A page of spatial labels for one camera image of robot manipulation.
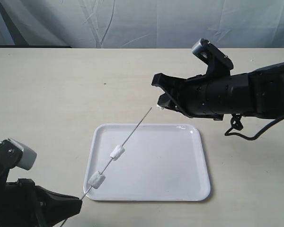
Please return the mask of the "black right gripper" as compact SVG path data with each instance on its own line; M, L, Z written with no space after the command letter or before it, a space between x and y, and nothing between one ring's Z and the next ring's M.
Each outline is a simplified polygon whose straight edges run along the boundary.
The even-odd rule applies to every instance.
M151 85L164 91L157 102L160 107L182 111L191 118L221 121L226 114L251 112L251 92L246 75L188 82L184 78L158 73L153 76Z

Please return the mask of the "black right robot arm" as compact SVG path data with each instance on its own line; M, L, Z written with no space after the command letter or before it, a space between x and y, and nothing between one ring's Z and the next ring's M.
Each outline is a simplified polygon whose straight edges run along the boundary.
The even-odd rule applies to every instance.
M221 121L226 114L276 119L284 115L284 62L231 75L225 64L208 64L204 75L188 79L154 75L152 86L164 91L157 104L188 118Z

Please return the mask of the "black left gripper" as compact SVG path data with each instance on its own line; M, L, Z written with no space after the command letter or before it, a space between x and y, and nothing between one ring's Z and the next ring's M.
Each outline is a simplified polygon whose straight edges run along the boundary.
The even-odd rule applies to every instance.
M52 227L80 213L82 200L32 180L0 184L0 227Z

